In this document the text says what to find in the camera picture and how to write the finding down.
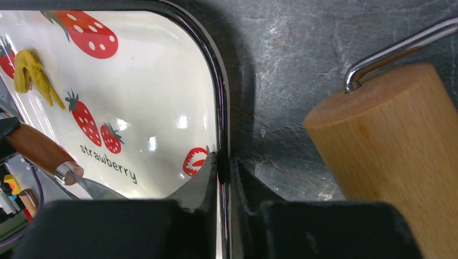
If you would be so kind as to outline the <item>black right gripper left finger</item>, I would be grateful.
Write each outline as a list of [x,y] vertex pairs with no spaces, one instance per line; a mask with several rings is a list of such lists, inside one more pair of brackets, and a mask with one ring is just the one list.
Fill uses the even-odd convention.
[[39,210],[15,258],[216,258],[217,156],[169,199],[57,200]]

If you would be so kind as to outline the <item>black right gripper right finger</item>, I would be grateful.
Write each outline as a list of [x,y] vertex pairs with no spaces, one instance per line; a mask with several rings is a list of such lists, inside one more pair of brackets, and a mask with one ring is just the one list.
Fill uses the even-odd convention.
[[231,160],[233,258],[421,258],[384,202],[286,201]]

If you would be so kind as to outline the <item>metal scraper wooden handle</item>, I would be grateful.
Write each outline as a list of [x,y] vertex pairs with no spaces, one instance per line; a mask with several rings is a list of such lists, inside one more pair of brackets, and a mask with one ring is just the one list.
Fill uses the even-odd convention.
[[125,200],[111,188],[83,177],[84,170],[60,145],[37,129],[18,122],[4,137],[34,166],[52,175],[61,185],[79,185],[94,200]]

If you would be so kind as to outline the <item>yellow dough scrap strip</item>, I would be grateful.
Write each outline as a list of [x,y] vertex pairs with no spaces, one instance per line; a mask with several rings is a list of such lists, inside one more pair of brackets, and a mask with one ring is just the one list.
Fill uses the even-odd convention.
[[19,51],[14,57],[14,67],[14,88],[17,93],[28,93],[31,85],[34,84],[50,106],[54,106],[53,100],[55,100],[61,109],[65,109],[65,105],[50,83],[43,70],[43,64],[35,52],[32,50]]

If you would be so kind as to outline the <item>white strawberry tray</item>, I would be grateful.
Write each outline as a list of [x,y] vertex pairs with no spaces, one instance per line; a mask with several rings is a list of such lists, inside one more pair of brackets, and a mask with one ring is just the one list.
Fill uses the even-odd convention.
[[[18,153],[4,137],[24,123],[60,145],[84,178],[125,200],[169,199],[215,153],[216,258],[232,257],[219,186],[226,72],[192,15],[167,1],[1,1],[1,43],[13,66],[19,51],[35,52],[65,105],[50,106],[34,84],[17,93],[14,78],[2,75],[20,113],[1,114],[2,151]],[[94,200],[41,171],[68,200]]]

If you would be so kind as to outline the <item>wooden dough roller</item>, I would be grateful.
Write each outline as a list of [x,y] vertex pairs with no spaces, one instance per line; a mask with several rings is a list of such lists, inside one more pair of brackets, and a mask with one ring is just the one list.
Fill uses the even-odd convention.
[[358,61],[304,119],[343,195],[393,204],[426,258],[457,258],[457,110],[432,64],[385,66],[456,31],[451,18]]

